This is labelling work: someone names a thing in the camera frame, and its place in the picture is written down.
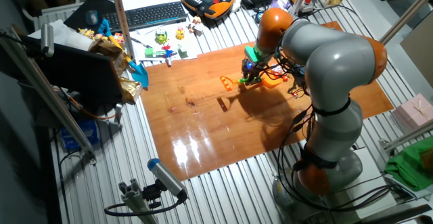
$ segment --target pink box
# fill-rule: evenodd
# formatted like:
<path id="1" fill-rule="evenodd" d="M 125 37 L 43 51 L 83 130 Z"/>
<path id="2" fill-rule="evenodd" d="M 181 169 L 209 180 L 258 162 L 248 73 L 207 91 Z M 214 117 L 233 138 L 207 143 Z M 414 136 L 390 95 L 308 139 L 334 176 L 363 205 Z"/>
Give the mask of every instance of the pink box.
<path id="1" fill-rule="evenodd" d="M 433 119 L 433 107 L 422 94 L 401 104 L 392 113 L 409 132 Z"/>

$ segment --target aluminum profile table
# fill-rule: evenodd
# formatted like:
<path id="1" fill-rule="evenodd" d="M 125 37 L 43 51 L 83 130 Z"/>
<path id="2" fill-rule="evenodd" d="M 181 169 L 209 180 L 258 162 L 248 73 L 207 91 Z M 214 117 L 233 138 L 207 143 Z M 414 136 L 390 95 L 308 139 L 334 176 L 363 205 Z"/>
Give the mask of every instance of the aluminum profile table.
<path id="1" fill-rule="evenodd" d="M 350 0 L 343 0 L 342 5 L 354 9 Z M 39 29 L 46 22 L 65 20 L 78 6 L 45 10 L 35 22 L 35 28 Z M 346 9 L 325 9 L 309 19 L 318 24 L 337 20 L 346 32 L 372 37 L 362 20 Z M 213 22 L 217 24 L 214 28 L 205 27 L 203 35 L 196 37 L 196 45 L 200 46 L 202 53 L 256 39 L 258 26 L 244 9 L 230 14 L 224 21 L 211 21 L 210 24 Z M 126 73 L 125 76 L 131 79 L 130 74 Z M 392 61 L 389 61 L 378 83 L 394 107 L 414 96 Z M 66 159 L 59 169 L 58 162 L 67 152 L 63 150 L 59 138 L 51 142 L 63 223 L 140 223 L 137 217 L 117 218 L 104 214 L 105 207 L 121 203 L 118 183 L 136 178 L 143 187 L 155 181 L 146 164 L 150 158 L 157 158 L 158 155 L 141 99 L 134 106 L 124 106 L 122 112 L 121 128 L 113 120 L 98 121 L 101 143 L 94 147 L 97 159 L 95 166 L 81 161 L 81 155 L 76 154 Z M 379 170 L 383 171 L 388 156 L 378 142 L 380 139 L 392 141 L 401 135 L 401 130 L 391 119 L 391 113 L 385 112 L 364 120 L 356 145 L 358 148 L 366 147 Z M 397 147 L 396 151 L 429 136 L 426 133 Z M 300 157 L 299 143 L 285 147 L 284 151 L 289 165 L 293 165 Z M 183 184 L 189 193 L 187 204 L 156 215 L 159 222 L 287 223 L 283 221 L 287 217 L 279 211 L 272 197 L 276 155 L 277 151 L 274 150 L 185 180 Z M 161 201 L 162 206 L 167 207 L 174 204 L 175 199 L 170 194 L 163 194 Z M 319 221 L 332 223 L 327 213 L 309 219 L 309 223 Z"/>

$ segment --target green cloth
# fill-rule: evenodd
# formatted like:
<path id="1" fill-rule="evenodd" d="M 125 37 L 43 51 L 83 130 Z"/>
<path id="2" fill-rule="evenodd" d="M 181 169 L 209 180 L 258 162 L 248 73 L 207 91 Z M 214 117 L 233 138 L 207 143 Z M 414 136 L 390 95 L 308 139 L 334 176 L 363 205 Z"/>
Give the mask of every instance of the green cloth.
<path id="1" fill-rule="evenodd" d="M 433 175 L 425 171 L 419 154 L 432 147 L 433 137 L 406 147 L 386 163 L 385 172 L 413 191 L 425 189 L 433 184 Z"/>

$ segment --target wooden tabletop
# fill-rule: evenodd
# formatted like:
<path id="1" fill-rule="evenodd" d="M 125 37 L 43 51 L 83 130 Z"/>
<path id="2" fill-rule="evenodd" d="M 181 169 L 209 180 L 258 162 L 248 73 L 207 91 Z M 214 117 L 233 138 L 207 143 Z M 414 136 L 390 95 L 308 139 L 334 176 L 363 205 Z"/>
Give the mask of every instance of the wooden tabletop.
<path id="1" fill-rule="evenodd" d="M 174 61 L 171 68 L 146 68 L 150 86 L 141 98 L 152 136 L 160 160 L 180 180 L 278 148 L 293 117 L 311 103 L 308 96 L 296 99 L 287 92 L 292 79 L 274 89 L 256 85 L 227 92 L 219 77 L 241 77 L 246 45 L 254 43 Z M 393 109 L 376 82 L 350 96 L 363 118 Z M 289 142 L 302 139 L 299 131 Z"/>

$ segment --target green object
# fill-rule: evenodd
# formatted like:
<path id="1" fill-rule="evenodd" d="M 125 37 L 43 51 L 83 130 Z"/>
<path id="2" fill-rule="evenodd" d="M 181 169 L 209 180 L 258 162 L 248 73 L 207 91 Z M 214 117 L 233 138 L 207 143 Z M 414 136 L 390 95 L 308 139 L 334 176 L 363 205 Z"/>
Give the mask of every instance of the green object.
<path id="1" fill-rule="evenodd" d="M 154 48 L 147 48 L 146 50 L 144 50 L 144 55 L 147 58 L 152 58 L 154 56 Z"/>
<path id="2" fill-rule="evenodd" d="M 420 154 L 433 147 L 433 137 L 406 147 L 387 163 L 385 172 L 413 191 L 423 190 L 433 184 L 433 175 L 427 173 Z"/>
<path id="3" fill-rule="evenodd" d="M 257 63 L 262 60 L 262 56 L 253 47 L 246 46 L 245 54 L 248 56 L 251 62 Z"/>
<path id="4" fill-rule="evenodd" d="M 238 80 L 239 84 L 245 83 L 246 81 L 248 81 L 248 79 L 240 79 L 240 80 Z"/>
<path id="5" fill-rule="evenodd" d="M 165 55 L 165 51 L 154 52 L 154 48 L 147 48 L 144 50 L 144 56 L 147 58 L 156 58 Z"/>
<path id="6" fill-rule="evenodd" d="M 156 30 L 155 32 L 155 41 L 160 44 L 163 45 L 165 42 L 167 42 L 167 32 L 163 31 L 161 29 Z"/>
<path id="7" fill-rule="evenodd" d="M 183 58 L 187 58 L 188 54 L 187 54 L 187 50 L 182 48 L 181 45 L 179 45 L 177 51 L 179 52 L 179 56 L 183 59 Z"/>

